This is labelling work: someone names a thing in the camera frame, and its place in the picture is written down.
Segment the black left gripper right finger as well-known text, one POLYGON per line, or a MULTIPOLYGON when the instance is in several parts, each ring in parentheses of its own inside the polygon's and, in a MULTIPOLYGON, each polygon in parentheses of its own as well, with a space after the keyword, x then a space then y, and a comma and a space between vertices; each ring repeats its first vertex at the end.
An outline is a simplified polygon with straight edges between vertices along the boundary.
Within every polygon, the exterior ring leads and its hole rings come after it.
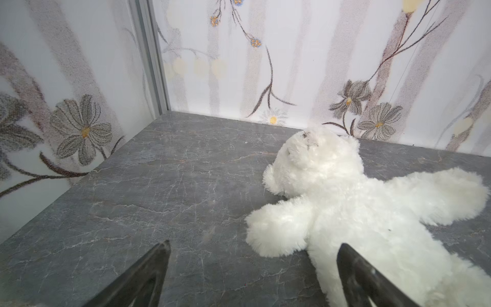
POLYGON ((349 306, 418 306, 349 244, 341 245, 336 262, 349 306))

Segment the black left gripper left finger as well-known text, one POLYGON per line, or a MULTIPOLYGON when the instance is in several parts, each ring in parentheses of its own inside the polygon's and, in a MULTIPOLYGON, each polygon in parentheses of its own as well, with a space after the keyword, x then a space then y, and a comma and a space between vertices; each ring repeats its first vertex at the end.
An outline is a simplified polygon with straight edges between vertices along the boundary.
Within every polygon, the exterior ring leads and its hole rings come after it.
POLYGON ((169 240, 156 244, 84 306, 158 306, 170 256, 169 240))

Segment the white plush teddy bear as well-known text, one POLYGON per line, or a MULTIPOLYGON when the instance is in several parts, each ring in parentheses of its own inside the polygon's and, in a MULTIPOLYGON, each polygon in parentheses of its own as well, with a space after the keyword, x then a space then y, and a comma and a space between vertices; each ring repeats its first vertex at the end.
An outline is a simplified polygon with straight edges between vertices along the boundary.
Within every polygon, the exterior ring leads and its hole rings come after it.
POLYGON ((262 257, 304 250, 331 306, 346 306, 336 258, 348 244, 420 306, 489 306, 490 276, 428 231, 477 217, 490 190, 451 168, 388 181, 364 174, 359 141, 326 127, 297 132, 263 174, 281 200, 245 219, 262 257))

